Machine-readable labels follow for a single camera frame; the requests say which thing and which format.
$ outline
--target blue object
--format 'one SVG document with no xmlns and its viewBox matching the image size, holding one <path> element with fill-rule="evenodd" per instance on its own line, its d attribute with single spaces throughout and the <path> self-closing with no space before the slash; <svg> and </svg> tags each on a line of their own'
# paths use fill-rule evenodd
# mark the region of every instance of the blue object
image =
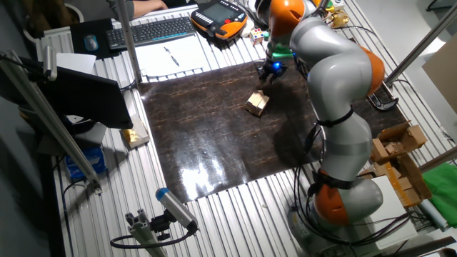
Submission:
<svg viewBox="0 0 457 257">
<path fill-rule="evenodd" d="M 160 188 L 159 190 L 157 190 L 156 192 L 156 198 L 157 198 L 157 201 L 160 201 L 162 199 L 162 197 L 165 196 L 166 193 L 168 193 L 170 190 L 168 188 Z"/>
<path fill-rule="evenodd" d="M 277 61 L 276 63 L 273 64 L 273 68 L 275 70 L 278 70 L 279 68 L 281 68 L 281 63 Z"/>
<path fill-rule="evenodd" d="M 106 170 L 105 158 L 103 151 L 99 147 L 87 148 L 83 150 L 83 154 L 87 158 L 87 161 L 92 165 L 97 174 L 102 173 Z M 71 178 L 83 178 L 84 174 L 79 167 L 74 163 L 70 156 L 65 156 L 65 166 L 70 173 Z"/>
<path fill-rule="evenodd" d="M 99 50 L 99 43 L 97 43 L 95 35 L 87 35 L 84 37 L 84 47 L 87 51 Z"/>
</svg>

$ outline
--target mouse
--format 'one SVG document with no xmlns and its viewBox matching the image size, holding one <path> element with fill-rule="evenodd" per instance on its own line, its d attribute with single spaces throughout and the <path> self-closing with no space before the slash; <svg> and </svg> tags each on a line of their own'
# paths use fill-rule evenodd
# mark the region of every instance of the mouse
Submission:
<svg viewBox="0 0 457 257">
<path fill-rule="evenodd" d="M 99 43 L 95 35 L 86 35 L 84 37 L 84 47 L 87 51 L 97 51 L 99 49 Z"/>
</svg>

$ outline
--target blue light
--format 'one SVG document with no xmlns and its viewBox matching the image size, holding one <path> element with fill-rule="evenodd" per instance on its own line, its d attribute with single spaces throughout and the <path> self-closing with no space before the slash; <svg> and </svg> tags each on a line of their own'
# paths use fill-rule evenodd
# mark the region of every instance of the blue light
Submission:
<svg viewBox="0 0 457 257">
<path fill-rule="evenodd" d="M 274 64 L 273 64 L 273 68 L 276 69 L 276 70 L 279 69 L 279 68 L 281 68 L 281 63 L 280 63 L 280 62 L 274 63 Z"/>
</svg>

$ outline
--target pen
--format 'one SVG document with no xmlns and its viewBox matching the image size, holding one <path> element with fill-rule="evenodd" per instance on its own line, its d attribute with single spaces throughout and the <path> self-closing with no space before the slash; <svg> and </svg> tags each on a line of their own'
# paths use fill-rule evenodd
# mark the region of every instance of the pen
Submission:
<svg viewBox="0 0 457 257">
<path fill-rule="evenodd" d="M 174 63 L 175 63 L 177 66 L 179 66 L 178 61 L 171 55 L 170 50 L 168 50 L 165 46 L 164 46 L 164 48 L 165 48 L 165 51 L 166 51 L 167 53 L 169 53 L 169 56 L 171 57 L 171 60 L 173 60 Z"/>
</svg>

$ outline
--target desk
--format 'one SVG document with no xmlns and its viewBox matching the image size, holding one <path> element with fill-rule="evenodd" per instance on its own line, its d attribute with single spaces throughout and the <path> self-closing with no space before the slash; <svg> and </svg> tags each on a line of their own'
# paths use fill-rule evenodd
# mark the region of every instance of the desk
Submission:
<svg viewBox="0 0 457 257">
<path fill-rule="evenodd" d="M 132 24 L 187 15 L 193 8 L 189 6 L 160 11 L 133 21 Z M 349 25 L 371 28 L 354 0 L 346 0 L 345 11 L 351 17 Z M 119 23 L 114 22 L 114 26 L 119 26 Z M 374 36 L 359 30 L 339 33 L 342 36 L 356 38 L 362 46 L 384 60 L 388 73 L 392 71 L 395 66 L 394 60 Z M 264 57 L 262 46 L 252 47 L 245 39 L 227 42 L 222 50 L 201 38 L 200 41 L 208 59 L 208 66 L 200 71 L 153 78 L 151 82 L 173 79 L 177 76 L 191 76 Z M 37 40 L 39 58 L 45 45 L 53 46 L 58 52 L 73 52 L 69 28 L 46 31 L 45 37 Z M 126 52 L 112 59 L 97 60 L 93 74 L 115 79 L 120 86 L 127 86 L 133 81 Z M 419 165 L 451 148 L 442 140 L 438 126 L 430 122 L 433 120 L 433 114 L 428 112 L 429 108 L 421 103 L 421 97 L 416 95 L 412 88 L 395 86 L 393 94 L 400 97 L 398 106 L 405 118 L 411 119 L 414 125 L 421 123 L 421 128 L 429 139 L 429 142 L 413 155 Z M 149 129 L 138 91 L 126 91 L 124 96 L 129 111 L 139 114 Z M 91 192 L 86 195 L 84 188 L 77 186 L 71 188 L 62 199 L 61 188 L 67 187 L 69 180 L 63 166 L 54 171 L 67 256 L 71 256 L 70 245 L 73 246 L 75 256 L 146 256 L 145 251 L 122 251 L 111 248 L 109 240 L 128 234 L 125 213 L 134 213 L 137 209 L 143 208 L 148 216 L 152 217 L 163 212 L 163 207 L 154 198 L 156 190 L 165 186 L 154 139 L 145 146 L 128 151 L 119 131 L 109 129 L 103 141 L 103 149 L 109 170 L 100 178 L 104 191 L 100 196 L 95 196 Z M 306 165 L 305 169 L 309 173 L 318 167 L 319 163 L 312 163 Z M 178 245 L 165 247 L 168 255 L 302 256 L 304 251 L 293 239 L 286 223 L 286 212 L 292 204 L 292 183 L 291 171 L 284 171 L 187 203 L 190 212 L 195 213 L 199 220 L 201 230 L 197 237 L 190 237 Z M 69 230 L 62 208 L 63 200 L 69 208 Z M 179 225 L 172 224 L 173 239 L 180 238 L 183 234 Z"/>
</svg>

